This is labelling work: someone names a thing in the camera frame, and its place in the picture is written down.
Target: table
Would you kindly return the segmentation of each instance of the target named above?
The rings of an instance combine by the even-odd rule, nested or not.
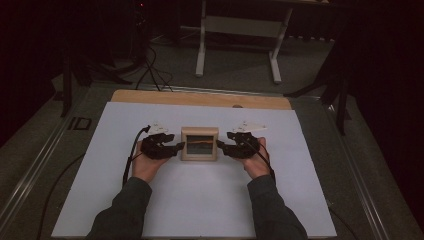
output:
[[[243,108],[229,108],[234,105]],[[183,124],[218,126],[221,140],[240,119],[266,123],[272,131],[265,130],[261,135],[269,140],[271,156],[281,157],[271,161],[277,188],[287,206],[302,221],[309,237],[335,236],[300,124],[290,109],[289,101],[279,97],[115,92],[99,121],[52,236],[73,238],[88,233],[96,214],[110,206],[121,187],[126,155],[138,128],[158,117],[176,135]],[[154,193],[145,216],[143,237],[254,238],[246,187],[249,181],[241,165],[222,153],[218,153],[216,162],[171,159],[151,182]]]
[[[196,76],[203,76],[205,65],[205,36],[206,31],[220,32],[230,34],[241,34],[248,36],[276,38],[275,47],[269,52],[269,61],[271,65],[274,83],[282,83],[280,69],[278,67],[277,56],[283,43],[284,36],[289,25],[290,17],[293,12],[293,3],[315,3],[315,0],[297,0],[297,1],[275,1],[290,3],[290,7],[284,14],[283,21],[262,21],[253,19],[241,19],[232,17],[211,16],[206,14],[206,0],[202,0],[202,12],[200,21],[200,47],[197,55]],[[319,4],[328,4],[328,1],[321,1]]]

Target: white paper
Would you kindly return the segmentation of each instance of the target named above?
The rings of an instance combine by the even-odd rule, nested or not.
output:
[[[243,121],[267,126],[254,136],[267,139],[277,187],[310,237],[336,236],[323,192],[296,113],[292,110],[107,104],[72,189],[56,223],[53,237],[85,236],[95,216],[110,207],[120,191],[127,157],[138,131],[159,121],[181,141],[181,127],[218,127],[219,139]],[[255,237],[247,183],[239,162],[218,149],[216,162],[181,161],[164,164],[150,183],[153,194],[143,236],[175,238]]]

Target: white table leg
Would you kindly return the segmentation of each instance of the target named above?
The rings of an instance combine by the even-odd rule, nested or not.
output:
[[[200,47],[197,55],[196,76],[203,76],[203,68],[205,66],[205,21],[206,21],[206,0],[202,0],[202,19],[200,20]]]
[[[274,83],[277,83],[277,84],[280,84],[282,82],[280,69],[278,68],[277,56],[278,56],[278,52],[280,51],[281,44],[283,43],[284,35],[289,25],[289,20],[290,20],[292,12],[293,12],[293,8],[289,8],[287,10],[286,17],[284,19],[284,22],[281,24],[281,30],[277,37],[277,44],[275,45],[274,50],[269,53],[272,76],[274,78]]]

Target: dark sleeve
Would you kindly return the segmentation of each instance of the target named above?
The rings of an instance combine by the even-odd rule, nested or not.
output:
[[[255,178],[247,187],[257,239],[308,239],[305,228],[284,204],[270,175]]]
[[[140,240],[151,194],[152,189],[145,181],[135,177],[128,179],[112,206],[97,214],[85,239]]]

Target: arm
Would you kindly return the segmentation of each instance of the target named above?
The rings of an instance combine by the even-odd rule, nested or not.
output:
[[[308,239],[305,228],[284,204],[270,175],[253,179],[247,187],[258,239]]]
[[[259,138],[259,152],[269,161],[265,138]],[[284,204],[277,191],[270,169],[262,158],[255,154],[248,159],[236,159],[253,179],[248,185],[252,201],[253,222],[258,239],[308,239],[305,228],[296,215]]]
[[[112,206],[100,212],[85,239],[137,239],[141,238],[144,214],[152,189],[149,186],[160,166],[168,159],[152,160],[141,154],[137,143],[137,156],[132,162],[132,177],[112,201]]]
[[[140,239],[151,194],[145,181],[131,177],[112,206],[96,216],[86,239]]]

